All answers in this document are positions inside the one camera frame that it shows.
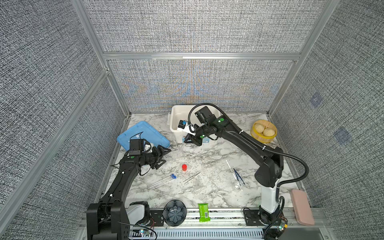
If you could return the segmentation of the blue capped test tube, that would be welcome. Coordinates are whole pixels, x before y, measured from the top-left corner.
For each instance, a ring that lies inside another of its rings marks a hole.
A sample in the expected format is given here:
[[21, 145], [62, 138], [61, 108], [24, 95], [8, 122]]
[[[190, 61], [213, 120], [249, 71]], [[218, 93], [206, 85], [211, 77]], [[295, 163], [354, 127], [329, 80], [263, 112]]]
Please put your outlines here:
[[158, 182], [156, 182], [156, 183], [150, 185], [150, 186], [149, 186], [149, 189], [150, 189], [150, 190], [151, 190], [151, 189], [156, 189], [156, 188], [158, 188], [159, 186], [161, 186], [161, 185], [163, 185], [163, 184], [165, 184], [165, 183], [168, 183], [168, 182], [170, 182], [170, 181], [172, 181], [172, 180], [175, 180], [176, 178], [177, 178], [177, 176], [175, 176], [174, 174], [171, 174], [169, 177], [167, 177], [167, 178], [165, 178], [165, 179], [163, 179], [163, 180], [160, 180], [160, 181], [158, 181]]

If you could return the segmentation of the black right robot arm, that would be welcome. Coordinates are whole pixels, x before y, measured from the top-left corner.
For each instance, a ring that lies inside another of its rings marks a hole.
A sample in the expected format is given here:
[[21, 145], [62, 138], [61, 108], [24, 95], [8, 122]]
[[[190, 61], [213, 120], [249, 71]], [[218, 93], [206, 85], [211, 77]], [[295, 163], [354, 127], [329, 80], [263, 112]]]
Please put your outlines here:
[[228, 116], [209, 117], [202, 126], [194, 125], [195, 133], [188, 133], [184, 143], [201, 146], [203, 139], [215, 135], [223, 138], [250, 156], [259, 168], [255, 173], [256, 181], [262, 186], [262, 200], [259, 206], [260, 222], [270, 225], [281, 213], [278, 183], [284, 169], [281, 149], [272, 149], [258, 142], [240, 129]]

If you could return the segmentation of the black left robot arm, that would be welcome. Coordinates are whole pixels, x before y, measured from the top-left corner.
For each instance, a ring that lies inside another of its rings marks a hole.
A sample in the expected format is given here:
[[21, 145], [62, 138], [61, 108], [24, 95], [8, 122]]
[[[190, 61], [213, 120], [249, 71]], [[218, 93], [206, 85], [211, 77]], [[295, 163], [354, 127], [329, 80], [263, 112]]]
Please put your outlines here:
[[147, 202], [134, 202], [126, 209], [125, 201], [133, 181], [141, 172], [141, 167], [160, 168], [171, 150], [161, 145], [144, 150], [134, 144], [119, 162], [119, 171], [98, 203], [87, 209], [87, 238], [89, 240], [128, 240], [130, 228], [140, 226], [144, 229], [150, 223], [150, 208]]

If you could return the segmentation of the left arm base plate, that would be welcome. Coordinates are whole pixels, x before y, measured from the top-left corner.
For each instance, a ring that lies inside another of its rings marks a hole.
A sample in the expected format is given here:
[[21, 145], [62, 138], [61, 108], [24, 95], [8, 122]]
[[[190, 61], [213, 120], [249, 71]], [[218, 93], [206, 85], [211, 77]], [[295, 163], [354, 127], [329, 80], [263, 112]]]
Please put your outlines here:
[[145, 214], [143, 220], [139, 220], [135, 225], [144, 227], [163, 227], [164, 226], [163, 210], [150, 210], [149, 214]]

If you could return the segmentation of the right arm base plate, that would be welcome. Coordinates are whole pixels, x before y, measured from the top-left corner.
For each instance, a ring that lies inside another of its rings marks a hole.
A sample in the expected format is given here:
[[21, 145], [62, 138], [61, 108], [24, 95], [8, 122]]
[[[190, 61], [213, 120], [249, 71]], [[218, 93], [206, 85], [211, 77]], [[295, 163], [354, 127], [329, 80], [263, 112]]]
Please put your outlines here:
[[249, 208], [243, 209], [244, 220], [246, 226], [248, 227], [256, 227], [256, 226], [267, 226], [261, 221], [259, 210], [251, 210]]

